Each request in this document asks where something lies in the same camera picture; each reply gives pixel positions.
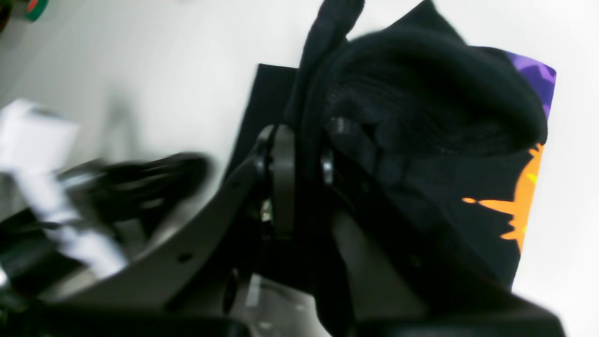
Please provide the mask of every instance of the white wall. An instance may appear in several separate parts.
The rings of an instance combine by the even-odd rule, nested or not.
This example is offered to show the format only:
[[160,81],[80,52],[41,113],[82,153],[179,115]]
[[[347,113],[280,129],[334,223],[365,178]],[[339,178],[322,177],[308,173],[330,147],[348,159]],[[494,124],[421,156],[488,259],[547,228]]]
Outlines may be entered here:
[[[369,0],[350,37],[418,0]],[[436,0],[468,42],[558,70],[550,136],[515,292],[598,336],[599,5]],[[258,62],[297,66],[320,0],[50,0],[0,37],[0,106],[39,101],[83,126],[71,164],[201,151],[220,178]],[[213,179],[207,196],[216,188]]]

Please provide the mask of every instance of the white object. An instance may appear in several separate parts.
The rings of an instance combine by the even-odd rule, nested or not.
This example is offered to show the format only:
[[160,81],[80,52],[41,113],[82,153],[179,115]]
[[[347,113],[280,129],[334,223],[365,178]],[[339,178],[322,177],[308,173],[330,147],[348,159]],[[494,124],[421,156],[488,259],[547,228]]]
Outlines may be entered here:
[[38,220],[60,225],[44,231],[62,254],[89,266],[96,277],[115,274],[127,265],[125,255],[94,229],[71,226],[82,218],[56,178],[79,127],[42,111],[26,100],[0,110],[0,170],[13,176]]

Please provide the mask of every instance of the purple fabric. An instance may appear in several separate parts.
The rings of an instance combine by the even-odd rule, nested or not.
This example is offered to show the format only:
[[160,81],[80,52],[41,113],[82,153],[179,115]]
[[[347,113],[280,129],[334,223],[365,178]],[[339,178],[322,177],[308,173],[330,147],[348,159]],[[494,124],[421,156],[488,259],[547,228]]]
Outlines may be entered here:
[[512,64],[524,76],[528,83],[541,98],[545,114],[549,118],[553,90],[555,89],[555,77],[557,72],[550,66],[526,56],[506,52],[512,60]]

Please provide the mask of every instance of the black plastic part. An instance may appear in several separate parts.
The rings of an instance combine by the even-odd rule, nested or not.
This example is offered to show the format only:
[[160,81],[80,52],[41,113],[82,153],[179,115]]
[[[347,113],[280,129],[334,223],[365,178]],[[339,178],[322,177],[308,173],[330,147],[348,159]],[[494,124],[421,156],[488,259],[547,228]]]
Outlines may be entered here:
[[30,209],[22,210],[0,222],[0,242],[41,229]]
[[0,265],[11,286],[25,299],[33,299],[46,287],[81,267],[79,262],[57,252],[57,248],[57,244],[49,241],[41,230],[1,246]]
[[268,125],[258,134],[256,144],[252,148],[252,157],[254,157],[254,163],[256,171],[261,182],[266,183],[270,176],[269,166],[270,159],[268,153],[274,142],[276,128],[274,125]]
[[305,250],[292,240],[262,242],[255,272],[305,293],[314,293],[313,265]]
[[[177,203],[198,190],[207,173],[207,159],[194,153],[125,162],[104,167],[89,194],[103,223],[138,219],[149,237]],[[113,230],[120,234],[119,228]]]
[[278,239],[290,239],[295,222],[295,135],[286,125],[279,125],[270,153],[272,160],[272,220]]
[[6,27],[12,11],[13,5],[10,2],[0,1],[0,33]]
[[258,220],[239,212],[208,261],[164,306],[165,312],[196,317],[228,314],[237,300],[242,279],[249,278],[255,270],[261,244],[260,226]]
[[[247,158],[254,141],[267,125],[283,122],[283,111],[296,73],[294,68],[258,65],[250,101],[241,123],[231,162],[226,169],[225,179]],[[268,109],[264,109],[265,103],[268,103]]]
[[[253,158],[236,169],[219,192],[190,223],[147,256],[112,278],[100,282],[63,304],[131,312],[161,312],[211,257],[226,235],[236,210],[256,186]],[[190,254],[185,263],[182,254]]]
[[357,321],[357,336],[564,336],[556,316],[464,265],[435,232],[422,233],[369,175],[341,155],[335,157],[334,181],[360,228],[428,307],[426,317],[416,321]]
[[249,337],[249,329],[228,319],[119,317],[98,313],[49,314],[39,321],[37,336],[51,337]]

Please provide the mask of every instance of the orange pattern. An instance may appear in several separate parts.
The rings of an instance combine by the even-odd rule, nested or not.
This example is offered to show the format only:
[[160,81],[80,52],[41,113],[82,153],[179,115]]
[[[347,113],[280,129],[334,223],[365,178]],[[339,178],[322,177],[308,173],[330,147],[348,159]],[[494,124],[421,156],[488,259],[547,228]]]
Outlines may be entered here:
[[530,213],[530,207],[533,204],[534,189],[537,185],[537,175],[541,165],[543,149],[544,145],[538,144],[534,149],[529,151],[533,158],[524,167],[522,173],[518,177],[513,201],[475,200],[472,198],[462,199],[467,203],[478,203],[484,207],[498,210],[499,212],[512,214],[513,219],[510,221],[510,225],[514,227],[514,230],[503,234],[501,237],[506,240],[516,240],[518,242],[518,247],[520,248],[520,253],[522,252],[522,247],[524,245],[528,215]]

